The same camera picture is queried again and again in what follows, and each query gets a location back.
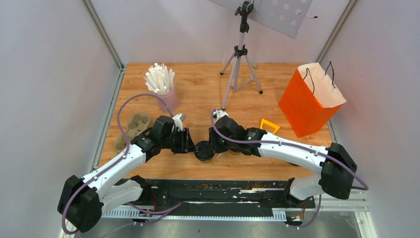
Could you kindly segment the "orange paper bag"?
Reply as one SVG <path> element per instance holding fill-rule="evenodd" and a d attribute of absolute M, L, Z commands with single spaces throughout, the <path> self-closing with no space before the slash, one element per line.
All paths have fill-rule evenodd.
<path fill-rule="evenodd" d="M 335 81 L 332 62 L 300 65 L 279 102 L 297 137 L 318 132 L 347 102 Z"/>

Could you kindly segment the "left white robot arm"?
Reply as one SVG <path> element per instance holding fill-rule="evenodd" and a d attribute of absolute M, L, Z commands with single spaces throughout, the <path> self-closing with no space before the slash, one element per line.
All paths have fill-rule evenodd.
<path fill-rule="evenodd" d="M 127 202 L 148 204 L 152 198 L 148 182 L 134 176 L 117 184 L 130 171 L 158 155 L 162 149 L 174 154 L 194 152 L 189 129 L 183 126 L 185 114 L 160 116 L 153 127 L 135 136 L 120 154 L 99 169 L 79 178 L 69 177 L 63 186 L 58 212 L 78 232 L 93 228 L 101 216 Z"/>

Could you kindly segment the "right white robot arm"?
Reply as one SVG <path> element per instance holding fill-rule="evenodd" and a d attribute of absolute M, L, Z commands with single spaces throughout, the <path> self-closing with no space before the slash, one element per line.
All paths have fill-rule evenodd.
<path fill-rule="evenodd" d="M 223 111 L 218 111 L 210 121 L 209 138 L 214 153 L 231 150 L 246 156 L 275 158 L 313 172 L 304 178 L 288 180 L 283 192 L 287 206 L 295 207 L 310 196 L 324 193 L 337 199 L 349 198 L 357 165 L 341 144 L 314 146 L 255 127 L 245 129 Z"/>

